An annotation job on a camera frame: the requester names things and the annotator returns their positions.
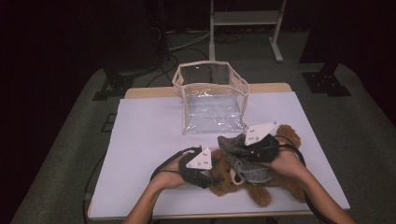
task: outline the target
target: clear plastic bag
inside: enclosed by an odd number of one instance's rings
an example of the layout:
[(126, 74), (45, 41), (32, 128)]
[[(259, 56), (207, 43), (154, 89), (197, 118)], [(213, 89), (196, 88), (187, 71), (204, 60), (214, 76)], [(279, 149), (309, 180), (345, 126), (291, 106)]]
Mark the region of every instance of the clear plastic bag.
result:
[(183, 133), (243, 133), (248, 84), (226, 62), (181, 64), (173, 84), (183, 99)]

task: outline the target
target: gray carpet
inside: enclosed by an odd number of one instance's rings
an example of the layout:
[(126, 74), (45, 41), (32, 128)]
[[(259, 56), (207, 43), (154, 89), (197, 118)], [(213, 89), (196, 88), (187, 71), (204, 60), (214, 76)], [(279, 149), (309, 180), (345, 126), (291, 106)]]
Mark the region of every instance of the gray carpet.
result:
[[(332, 166), (351, 209), (359, 223), (394, 223), (396, 220), (396, 130), (361, 85), (357, 75), (339, 65), (335, 74), (352, 96), (328, 97), (311, 93), (302, 72), (318, 71), (322, 64), (298, 64), (308, 32), (281, 32), (278, 45), (284, 57), (276, 63), (269, 33), (238, 35), (242, 40), (228, 45), (216, 45), (218, 61), (229, 62), (249, 83), (287, 82), (296, 91), (312, 128)], [(179, 46), (196, 35), (169, 35), (169, 45)], [(201, 43), (179, 52), (163, 70), (172, 77), (177, 63), (205, 60), (208, 45)], [(134, 87), (145, 87), (157, 71), (138, 77)], [(117, 113), (121, 97), (93, 101), (106, 81), (102, 69), (92, 75), (12, 223), (84, 223), (106, 153), (109, 132), (103, 132), (109, 114)], [(170, 86), (161, 76), (150, 85)], [(92, 221), (89, 223), (120, 223)], [(210, 223), (209, 219), (167, 220), (163, 223)], [(216, 223), (265, 223), (264, 218), (226, 218)], [(318, 223), (312, 216), (278, 217), (278, 223)]]

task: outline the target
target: brown teddy bear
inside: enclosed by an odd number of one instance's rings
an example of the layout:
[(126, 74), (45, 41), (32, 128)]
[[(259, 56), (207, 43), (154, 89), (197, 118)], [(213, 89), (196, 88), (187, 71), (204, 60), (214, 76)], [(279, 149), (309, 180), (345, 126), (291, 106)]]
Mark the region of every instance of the brown teddy bear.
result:
[[(290, 140), (297, 148), (301, 145), (300, 137), (289, 125), (280, 125), (276, 131), (276, 136), (285, 137), (277, 137), (277, 140), (285, 142)], [(271, 202), (271, 195), (265, 187), (281, 187), (290, 192), (295, 199), (305, 202), (303, 189), (294, 180), (273, 170), (268, 171), (268, 174), (272, 177), (270, 180), (265, 183), (252, 184), (243, 181), (243, 178), (235, 173), (223, 150), (216, 149), (212, 151), (212, 161), (213, 167), (209, 174), (215, 181), (209, 188), (219, 197), (240, 189), (246, 189), (250, 198), (259, 206), (264, 207)]]

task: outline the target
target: white marker tag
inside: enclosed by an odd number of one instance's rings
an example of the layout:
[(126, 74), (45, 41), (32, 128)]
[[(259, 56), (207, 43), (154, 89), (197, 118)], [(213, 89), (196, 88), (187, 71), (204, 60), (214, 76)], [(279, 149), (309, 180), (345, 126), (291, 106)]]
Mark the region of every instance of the white marker tag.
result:
[(268, 133), (278, 126), (279, 124), (277, 121), (250, 126), (247, 129), (245, 146), (250, 146), (260, 142)]
[(194, 159), (186, 164), (187, 168), (210, 170), (212, 169), (212, 153), (207, 147), (200, 154), (198, 154)]

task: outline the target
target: white tabletop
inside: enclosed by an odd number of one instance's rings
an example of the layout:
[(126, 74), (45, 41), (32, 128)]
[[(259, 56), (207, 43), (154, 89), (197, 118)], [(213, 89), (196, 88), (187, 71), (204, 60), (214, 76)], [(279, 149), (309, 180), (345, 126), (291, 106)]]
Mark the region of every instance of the white tabletop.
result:
[[(237, 136), (237, 133), (183, 135), (181, 107), (181, 99), (177, 97), (120, 101), (106, 158), (92, 197), (89, 218), (126, 217), (152, 172), (166, 159), (187, 147), (217, 148), (219, 135)], [(349, 208), (347, 198), (293, 91), (251, 93), (245, 120), (247, 125), (272, 121), (289, 124), (302, 138), (300, 150), (308, 169), (342, 208)], [(223, 197), (196, 186), (168, 189), (160, 195), (153, 215), (158, 218), (251, 217), (309, 211), (305, 203), (294, 200), (287, 191), (280, 188), (268, 190), (272, 202), (267, 207), (259, 207), (244, 189)]]

